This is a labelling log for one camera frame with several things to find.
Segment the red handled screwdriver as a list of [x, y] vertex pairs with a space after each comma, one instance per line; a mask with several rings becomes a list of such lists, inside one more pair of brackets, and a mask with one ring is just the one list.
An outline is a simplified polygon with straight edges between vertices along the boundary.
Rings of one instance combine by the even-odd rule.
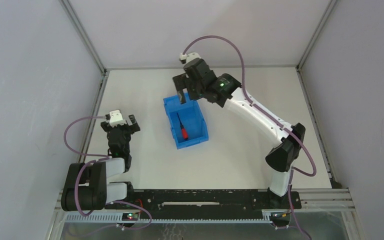
[[179, 125], [180, 125], [180, 129], [181, 129], [181, 134], [182, 134], [182, 137], [185, 141], [187, 141], [189, 139], [189, 135], [188, 135], [188, 132], [187, 130], [185, 129], [183, 123], [182, 123], [182, 120], [179, 116], [179, 114], [177, 113], [177, 118], [178, 118], [178, 121], [179, 121]]

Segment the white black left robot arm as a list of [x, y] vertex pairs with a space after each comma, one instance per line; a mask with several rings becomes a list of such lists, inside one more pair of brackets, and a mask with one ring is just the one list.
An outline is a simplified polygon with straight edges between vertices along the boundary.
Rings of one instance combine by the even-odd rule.
[[129, 115], [130, 123], [118, 111], [100, 119], [100, 126], [106, 133], [107, 153], [99, 154], [98, 160], [72, 163], [61, 195], [64, 211], [78, 211], [84, 217], [91, 211], [102, 210], [107, 203], [124, 200], [133, 190], [130, 182], [108, 182], [108, 178], [130, 170], [130, 141], [141, 128], [133, 114]]

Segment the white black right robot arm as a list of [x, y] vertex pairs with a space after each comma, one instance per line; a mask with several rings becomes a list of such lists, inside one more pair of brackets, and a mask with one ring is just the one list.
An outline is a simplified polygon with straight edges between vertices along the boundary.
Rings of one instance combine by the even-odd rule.
[[186, 96], [191, 101], [206, 99], [229, 110], [250, 123], [265, 134], [272, 149], [265, 157], [272, 168], [271, 194], [283, 197], [289, 189], [293, 161], [298, 158], [306, 128], [297, 123], [292, 125], [273, 114], [256, 100], [252, 100], [242, 84], [228, 73], [216, 76], [209, 65], [197, 54], [182, 54], [180, 62], [184, 73], [172, 78], [181, 104]]

